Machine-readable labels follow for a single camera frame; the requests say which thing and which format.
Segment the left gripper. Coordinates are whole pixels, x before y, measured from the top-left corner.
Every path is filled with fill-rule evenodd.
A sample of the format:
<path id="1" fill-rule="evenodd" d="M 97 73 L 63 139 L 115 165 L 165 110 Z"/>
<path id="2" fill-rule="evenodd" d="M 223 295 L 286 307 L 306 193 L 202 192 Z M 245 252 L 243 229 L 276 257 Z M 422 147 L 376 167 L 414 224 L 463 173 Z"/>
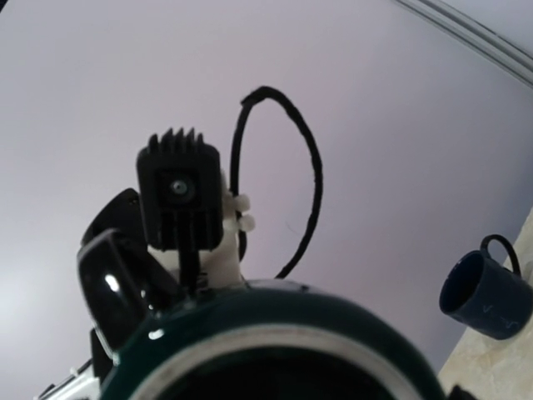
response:
<path id="1" fill-rule="evenodd" d="M 93 328 L 91 357 L 41 399 L 99 399 L 120 353 L 141 327 L 187 298 L 176 250 L 146 244 L 138 193 L 127 189 L 95 218 L 77 255 L 78 278 Z"/>

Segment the dark green mug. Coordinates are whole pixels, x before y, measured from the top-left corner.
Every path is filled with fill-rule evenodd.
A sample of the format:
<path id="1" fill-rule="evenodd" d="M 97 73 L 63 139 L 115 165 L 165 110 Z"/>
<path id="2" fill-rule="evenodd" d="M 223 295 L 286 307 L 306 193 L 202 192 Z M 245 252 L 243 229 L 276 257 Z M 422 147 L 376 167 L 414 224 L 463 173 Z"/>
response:
<path id="1" fill-rule="evenodd" d="M 121 351 L 102 399 L 442 399 L 400 333 L 343 298 L 255 280 L 189 297 Z"/>

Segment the navy blue mug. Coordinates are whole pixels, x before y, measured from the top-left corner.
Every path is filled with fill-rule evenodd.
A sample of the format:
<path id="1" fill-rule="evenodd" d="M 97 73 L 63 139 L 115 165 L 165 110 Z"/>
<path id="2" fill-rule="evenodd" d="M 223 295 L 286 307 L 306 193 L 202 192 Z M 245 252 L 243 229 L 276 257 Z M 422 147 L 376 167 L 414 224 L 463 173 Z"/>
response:
<path id="1" fill-rule="evenodd" d="M 511 269 L 491 256 L 492 242 L 506 250 Z M 497 341 L 518 335 L 532 318 L 532 287 L 509 240 L 488 235 L 477 250 L 462 257 L 443 283 L 439 307 L 446 316 Z"/>

